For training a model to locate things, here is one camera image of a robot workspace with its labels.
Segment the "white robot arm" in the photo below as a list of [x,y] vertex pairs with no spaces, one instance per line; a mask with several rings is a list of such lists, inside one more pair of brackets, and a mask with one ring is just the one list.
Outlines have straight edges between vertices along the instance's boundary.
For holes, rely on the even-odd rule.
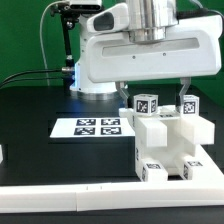
[[176,0],[124,0],[86,15],[85,74],[93,83],[114,82],[125,100],[127,81],[181,78],[183,102],[191,77],[221,68],[224,17],[216,11],[179,12]]

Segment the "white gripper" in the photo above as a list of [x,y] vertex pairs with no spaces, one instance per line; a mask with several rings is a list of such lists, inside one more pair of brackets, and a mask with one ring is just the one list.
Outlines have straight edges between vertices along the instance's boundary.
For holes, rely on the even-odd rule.
[[134,44],[126,32],[93,36],[86,45],[87,74],[95,83],[116,82],[116,89],[128,106],[125,82],[181,78],[177,108],[183,111],[184,95],[192,76],[215,75],[221,69],[220,16],[184,19],[166,29],[158,42]]

